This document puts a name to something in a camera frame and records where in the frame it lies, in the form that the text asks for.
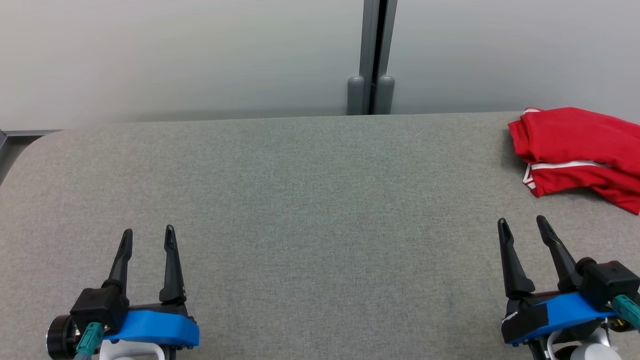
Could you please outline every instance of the folded red shirt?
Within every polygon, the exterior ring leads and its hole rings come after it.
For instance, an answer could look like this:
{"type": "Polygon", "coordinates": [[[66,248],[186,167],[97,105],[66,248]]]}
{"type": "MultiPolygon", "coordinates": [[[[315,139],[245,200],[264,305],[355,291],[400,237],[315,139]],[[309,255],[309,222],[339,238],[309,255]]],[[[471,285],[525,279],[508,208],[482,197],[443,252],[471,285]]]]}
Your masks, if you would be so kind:
{"type": "Polygon", "coordinates": [[[640,214],[640,126],[577,108],[529,108],[509,124],[516,153],[530,165],[523,182],[540,197],[590,187],[640,214]]]}

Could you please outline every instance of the white panel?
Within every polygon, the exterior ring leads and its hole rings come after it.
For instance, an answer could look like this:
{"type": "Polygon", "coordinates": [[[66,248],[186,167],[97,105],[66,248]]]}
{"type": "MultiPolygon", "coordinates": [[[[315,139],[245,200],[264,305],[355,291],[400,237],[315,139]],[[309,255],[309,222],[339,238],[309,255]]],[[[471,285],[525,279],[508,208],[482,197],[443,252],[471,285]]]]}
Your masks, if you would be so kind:
{"type": "Polygon", "coordinates": [[[392,113],[578,106],[640,122],[637,1],[398,0],[392,113]]]}
{"type": "Polygon", "coordinates": [[[4,0],[0,129],[346,113],[363,0],[4,0]]]}

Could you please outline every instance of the teal connector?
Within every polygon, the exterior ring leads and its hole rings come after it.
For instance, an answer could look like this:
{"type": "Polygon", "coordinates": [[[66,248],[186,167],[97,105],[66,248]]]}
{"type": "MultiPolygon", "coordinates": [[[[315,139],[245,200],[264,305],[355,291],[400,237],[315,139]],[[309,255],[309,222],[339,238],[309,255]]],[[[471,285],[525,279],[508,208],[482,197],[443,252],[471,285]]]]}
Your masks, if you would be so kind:
{"type": "Polygon", "coordinates": [[[102,343],[103,338],[104,329],[102,328],[102,324],[97,322],[90,323],[84,330],[84,334],[78,343],[76,352],[78,355],[93,355],[95,349],[97,349],[102,343]]]}
{"type": "Polygon", "coordinates": [[[618,295],[613,298],[613,311],[640,330],[640,306],[626,295],[618,295]]]}

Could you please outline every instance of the red cloth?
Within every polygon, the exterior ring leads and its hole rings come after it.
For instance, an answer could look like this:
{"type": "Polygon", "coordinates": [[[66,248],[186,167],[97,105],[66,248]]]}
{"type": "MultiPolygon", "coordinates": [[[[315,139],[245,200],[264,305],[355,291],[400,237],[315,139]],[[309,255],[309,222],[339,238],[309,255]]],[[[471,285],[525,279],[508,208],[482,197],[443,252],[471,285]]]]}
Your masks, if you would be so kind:
{"type": "Polygon", "coordinates": [[[640,126],[577,108],[527,109],[509,124],[516,153],[530,165],[524,183],[540,197],[590,187],[640,214],[640,126]]]}

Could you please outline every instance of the gray tablecloth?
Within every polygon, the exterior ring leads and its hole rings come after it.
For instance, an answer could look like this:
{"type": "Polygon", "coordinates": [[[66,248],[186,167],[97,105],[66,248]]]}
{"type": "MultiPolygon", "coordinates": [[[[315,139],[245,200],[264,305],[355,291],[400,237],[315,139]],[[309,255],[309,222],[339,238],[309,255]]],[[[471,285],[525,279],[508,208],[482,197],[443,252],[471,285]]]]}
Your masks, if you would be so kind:
{"type": "MultiPolygon", "coordinates": [[[[175,227],[201,346],[179,359],[530,359],[503,344],[496,221],[538,290],[535,216],[575,258],[640,273],[639,219],[588,191],[534,198],[516,113],[122,124],[26,149],[0,186],[0,358],[107,277],[134,232],[128,296],[157,300],[175,227]]],[[[637,359],[637,334],[615,334],[637,359]]]]}

